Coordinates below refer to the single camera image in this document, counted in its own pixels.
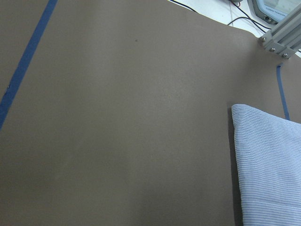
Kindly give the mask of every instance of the gray device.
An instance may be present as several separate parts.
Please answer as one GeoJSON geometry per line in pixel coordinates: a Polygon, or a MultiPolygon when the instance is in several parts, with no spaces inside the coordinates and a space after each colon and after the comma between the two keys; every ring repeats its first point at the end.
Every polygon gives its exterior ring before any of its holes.
{"type": "Polygon", "coordinates": [[[295,9],[301,0],[252,0],[255,14],[269,24],[277,24],[295,9]]]}

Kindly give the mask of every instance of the blue and white striped fabric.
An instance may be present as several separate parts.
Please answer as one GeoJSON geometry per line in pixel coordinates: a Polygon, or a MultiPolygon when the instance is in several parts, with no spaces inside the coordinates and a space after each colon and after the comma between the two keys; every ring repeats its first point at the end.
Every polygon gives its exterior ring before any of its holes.
{"type": "Polygon", "coordinates": [[[232,106],[244,226],[301,226],[301,124],[232,106]]]}

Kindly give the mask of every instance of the black cable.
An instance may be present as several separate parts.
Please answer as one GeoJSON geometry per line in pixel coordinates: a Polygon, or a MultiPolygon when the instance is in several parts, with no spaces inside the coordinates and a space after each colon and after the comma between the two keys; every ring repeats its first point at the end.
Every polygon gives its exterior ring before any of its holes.
{"type": "Polygon", "coordinates": [[[170,1],[172,1],[172,2],[174,2],[174,3],[177,3],[177,4],[181,5],[181,6],[184,6],[184,7],[188,8],[188,9],[192,10],[193,12],[196,12],[196,13],[197,13],[197,11],[195,11],[193,8],[191,8],[191,7],[189,7],[189,6],[186,6],[186,5],[182,4],[182,3],[177,2],[177,1],[174,1],[174,0],[170,0],[170,1]]]}
{"type": "Polygon", "coordinates": [[[246,17],[248,17],[248,18],[252,21],[252,23],[253,23],[256,27],[258,27],[259,30],[261,30],[263,33],[265,33],[265,31],[264,31],[260,26],[258,26],[258,25],[253,21],[253,19],[252,19],[251,17],[249,17],[249,15],[248,15],[247,13],[245,13],[240,7],[238,7],[237,5],[235,5],[234,2],[233,2],[232,0],[229,0],[229,1],[230,1],[236,8],[238,8],[243,14],[245,14],[246,17]]]}
{"type": "Polygon", "coordinates": [[[255,23],[257,23],[258,25],[260,25],[261,27],[264,27],[264,28],[266,28],[266,29],[271,29],[271,28],[269,28],[269,27],[266,27],[266,26],[264,26],[263,24],[261,24],[261,23],[258,23],[257,21],[255,21],[255,20],[253,20],[253,19],[250,19],[250,18],[248,18],[248,17],[245,17],[245,16],[240,16],[240,17],[237,17],[236,19],[234,19],[234,20],[232,20],[230,23],[228,23],[227,25],[230,25],[231,23],[233,23],[234,21],[236,21],[236,20],[238,20],[238,19],[247,19],[247,20],[252,20],[253,22],[255,22],[255,23]]]}

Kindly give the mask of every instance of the blue tape strip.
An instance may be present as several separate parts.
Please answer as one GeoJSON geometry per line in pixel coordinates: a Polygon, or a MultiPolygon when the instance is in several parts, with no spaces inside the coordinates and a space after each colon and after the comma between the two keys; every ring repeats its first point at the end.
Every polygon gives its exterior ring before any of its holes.
{"type": "Polygon", "coordinates": [[[290,115],[288,113],[287,105],[286,105],[286,100],[285,100],[285,95],[283,91],[283,86],[282,86],[282,81],[281,81],[281,71],[280,68],[283,63],[279,64],[276,68],[277,72],[277,81],[278,81],[278,86],[279,86],[279,91],[280,91],[280,96],[281,96],[281,101],[282,101],[282,106],[283,106],[283,111],[285,115],[285,119],[290,120],[290,115]]]}
{"type": "Polygon", "coordinates": [[[18,64],[17,69],[13,77],[10,80],[9,86],[4,94],[1,103],[0,103],[0,130],[3,126],[5,118],[8,114],[8,110],[13,103],[13,100],[17,94],[17,91],[20,87],[23,77],[27,71],[27,68],[32,60],[33,54],[37,49],[39,41],[43,35],[43,32],[48,24],[48,21],[51,17],[53,10],[55,9],[55,5],[57,0],[49,0],[45,10],[39,20],[39,23],[34,30],[32,37],[27,44],[27,47],[22,55],[22,58],[18,64]]]}

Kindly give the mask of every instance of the white floor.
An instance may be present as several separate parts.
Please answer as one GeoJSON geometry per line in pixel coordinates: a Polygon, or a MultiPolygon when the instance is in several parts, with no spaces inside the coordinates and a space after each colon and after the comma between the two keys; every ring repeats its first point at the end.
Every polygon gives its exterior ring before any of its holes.
{"type": "MultiPolygon", "coordinates": [[[[178,2],[185,4],[199,14],[202,14],[208,18],[216,20],[223,24],[228,24],[230,21],[234,20],[237,17],[245,16],[241,11],[239,11],[229,0],[177,0],[178,2]]],[[[273,24],[268,24],[264,20],[256,16],[253,4],[251,0],[243,0],[240,2],[240,8],[245,11],[252,19],[257,22],[265,25],[266,27],[272,28],[273,24]]],[[[251,32],[257,38],[263,35],[263,32],[260,31],[252,22],[245,19],[239,19],[232,23],[231,26],[237,27],[251,32]]]]}

